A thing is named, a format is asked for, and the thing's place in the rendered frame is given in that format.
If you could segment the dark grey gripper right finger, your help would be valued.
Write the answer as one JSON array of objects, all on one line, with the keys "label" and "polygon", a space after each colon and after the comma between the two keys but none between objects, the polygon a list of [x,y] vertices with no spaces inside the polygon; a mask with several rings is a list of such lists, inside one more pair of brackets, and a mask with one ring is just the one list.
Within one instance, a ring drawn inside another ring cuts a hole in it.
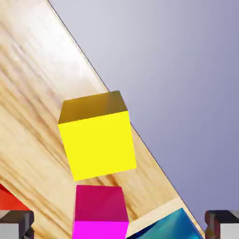
[{"label": "dark grey gripper right finger", "polygon": [[239,239],[239,210],[205,212],[205,239]]}]

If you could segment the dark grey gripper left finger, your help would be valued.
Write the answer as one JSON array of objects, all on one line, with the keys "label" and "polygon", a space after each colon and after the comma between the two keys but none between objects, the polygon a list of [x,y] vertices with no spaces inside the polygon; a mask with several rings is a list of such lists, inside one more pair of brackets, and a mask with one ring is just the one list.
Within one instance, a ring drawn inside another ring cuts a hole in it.
[{"label": "dark grey gripper left finger", "polygon": [[0,239],[35,239],[33,211],[0,210]]}]

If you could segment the small magenta cube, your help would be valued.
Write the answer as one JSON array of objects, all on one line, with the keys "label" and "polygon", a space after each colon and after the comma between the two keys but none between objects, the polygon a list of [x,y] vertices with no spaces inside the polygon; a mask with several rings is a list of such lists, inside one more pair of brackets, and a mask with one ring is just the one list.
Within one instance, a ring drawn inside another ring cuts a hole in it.
[{"label": "small magenta cube", "polygon": [[72,239],[125,239],[129,225],[123,190],[77,185]]}]

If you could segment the small yellow cube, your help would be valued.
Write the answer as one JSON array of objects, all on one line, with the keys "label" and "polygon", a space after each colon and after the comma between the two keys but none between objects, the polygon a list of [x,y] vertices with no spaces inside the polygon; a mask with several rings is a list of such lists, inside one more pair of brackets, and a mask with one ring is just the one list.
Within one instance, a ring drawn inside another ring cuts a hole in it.
[{"label": "small yellow cube", "polygon": [[58,128],[75,181],[136,168],[129,112],[120,91],[65,100]]}]

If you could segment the large red box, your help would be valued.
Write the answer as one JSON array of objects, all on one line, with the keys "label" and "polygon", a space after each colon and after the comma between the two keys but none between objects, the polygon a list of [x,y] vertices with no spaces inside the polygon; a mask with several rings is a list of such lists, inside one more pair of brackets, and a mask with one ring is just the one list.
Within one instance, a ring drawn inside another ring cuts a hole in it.
[{"label": "large red box", "polygon": [[27,211],[29,208],[0,184],[0,210]]}]

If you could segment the large blue box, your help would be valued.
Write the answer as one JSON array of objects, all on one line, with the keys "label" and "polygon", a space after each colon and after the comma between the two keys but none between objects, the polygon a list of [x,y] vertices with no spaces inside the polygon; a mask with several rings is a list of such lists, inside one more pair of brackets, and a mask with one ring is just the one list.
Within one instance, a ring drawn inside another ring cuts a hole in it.
[{"label": "large blue box", "polygon": [[183,208],[126,239],[204,239]]}]

